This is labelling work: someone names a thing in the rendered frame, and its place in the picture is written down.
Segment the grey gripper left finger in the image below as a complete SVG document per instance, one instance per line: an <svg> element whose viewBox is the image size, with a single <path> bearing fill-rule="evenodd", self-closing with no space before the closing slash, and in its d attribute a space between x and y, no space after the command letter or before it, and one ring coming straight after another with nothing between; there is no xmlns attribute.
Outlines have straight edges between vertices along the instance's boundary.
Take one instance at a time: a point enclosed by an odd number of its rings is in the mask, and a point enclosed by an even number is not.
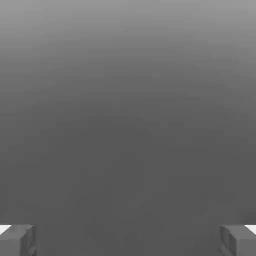
<svg viewBox="0 0 256 256"><path fill-rule="evenodd" d="M37 226L0 224L0 256L38 256Z"/></svg>

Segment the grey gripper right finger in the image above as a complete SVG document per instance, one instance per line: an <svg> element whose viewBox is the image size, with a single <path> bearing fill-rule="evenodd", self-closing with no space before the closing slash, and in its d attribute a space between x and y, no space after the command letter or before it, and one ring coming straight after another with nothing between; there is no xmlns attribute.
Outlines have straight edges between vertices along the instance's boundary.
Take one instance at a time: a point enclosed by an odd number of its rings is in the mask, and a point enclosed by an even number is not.
<svg viewBox="0 0 256 256"><path fill-rule="evenodd" d="M223 256L256 256L256 224L221 225L219 235Z"/></svg>

